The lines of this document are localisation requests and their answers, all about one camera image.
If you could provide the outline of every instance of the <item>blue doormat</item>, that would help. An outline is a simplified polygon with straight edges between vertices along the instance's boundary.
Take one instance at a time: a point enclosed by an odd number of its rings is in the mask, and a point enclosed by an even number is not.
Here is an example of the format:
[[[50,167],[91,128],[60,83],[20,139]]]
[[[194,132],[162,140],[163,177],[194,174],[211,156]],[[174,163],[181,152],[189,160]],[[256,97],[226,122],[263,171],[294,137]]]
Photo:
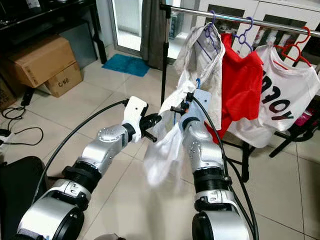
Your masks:
[[[121,54],[115,54],[102,67],[138,77],[143,77],[149,70],[149,66],[141,58]]]

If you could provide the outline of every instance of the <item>black chair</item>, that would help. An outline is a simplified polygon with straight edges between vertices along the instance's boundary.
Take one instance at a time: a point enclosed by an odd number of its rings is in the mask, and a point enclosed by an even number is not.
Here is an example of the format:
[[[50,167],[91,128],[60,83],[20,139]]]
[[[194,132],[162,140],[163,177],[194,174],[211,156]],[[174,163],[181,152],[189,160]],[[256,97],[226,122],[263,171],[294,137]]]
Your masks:
[[[0,168],[0,218],[1,239],[9,240],[17,233],[21,218],[31,205],[38,181],[43,172],[43,162],[27,156]],[[37,197],[47,190],[47,177],[40,186]]]

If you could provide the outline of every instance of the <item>red shirt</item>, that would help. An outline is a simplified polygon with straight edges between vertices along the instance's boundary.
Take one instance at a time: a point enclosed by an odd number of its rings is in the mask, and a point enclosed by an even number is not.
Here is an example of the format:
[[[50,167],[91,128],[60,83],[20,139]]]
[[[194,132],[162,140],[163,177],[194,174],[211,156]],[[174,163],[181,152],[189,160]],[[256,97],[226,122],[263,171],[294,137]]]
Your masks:
[[[253,120],[258,117],[264,63],[256,51],[241,58],[232,49],[231,34],[223,33],[221,39],[225,54],[222,59],[221,130],[218,134],[222,139],[232,121],[241,118]],[[206,128],[217,143],[214,131],[208,124]]]

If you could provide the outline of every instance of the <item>gray curtain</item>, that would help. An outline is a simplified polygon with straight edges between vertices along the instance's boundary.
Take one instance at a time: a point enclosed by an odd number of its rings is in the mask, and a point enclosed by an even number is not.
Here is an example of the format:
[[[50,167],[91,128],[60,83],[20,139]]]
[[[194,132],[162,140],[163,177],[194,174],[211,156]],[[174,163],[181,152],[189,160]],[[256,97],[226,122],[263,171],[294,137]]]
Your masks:
[[[166,13],[160,10],[160,3],[166,0],[142,2],[140,54],[150,67],[162,70]]]

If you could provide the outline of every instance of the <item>blue hanger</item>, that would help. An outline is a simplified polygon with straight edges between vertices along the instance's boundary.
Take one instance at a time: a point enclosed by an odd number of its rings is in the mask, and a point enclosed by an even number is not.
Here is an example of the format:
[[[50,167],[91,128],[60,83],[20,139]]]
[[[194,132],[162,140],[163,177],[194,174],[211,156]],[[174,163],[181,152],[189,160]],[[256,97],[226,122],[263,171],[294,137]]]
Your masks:
[[[252,51],[253,51],[252,46],[250,46],[249,43],[247,43],[247,32],[252,29],[252,26],[254,25],[254,20],[253,20],[253,18],[250,17],[250,16],[247,16],[246,18],[251,20],[251,25],[250,25],[250,27],[249,27],[248,29],[246,29],[246,30],[244,31],[244,33],[240,34],[239,36],[237,36],[237,35],[235,35],[235,34],[233,34],[233,36],[236,37],[236,38],[238,38],[238,42],[239,42],[241,45],[243,45],[243,44],[247,45],[247,46],[250,48],[250,51],[252,52]]]
[[[200,78],[197,78],[195,81],[198,83],[198,86],[196,87],[196,89],[199,89],[201,84]]]
[[[211,10],[210,13],[213,14],[213,18],[211,20],[211,22],[209,23],[208,27],[204,30],[204,35],[206,38],[210,38],[211,42],[212,42],[212,46],[214,47],[216,53],[218,53],[218,49],[215,46],[215,42],[214,39],[211,37],[211,33],[210,30],[212,30],[212,32],[214,31],[214,24],[215,24],[215,20],[216,20],[216,14],[215,11]]]

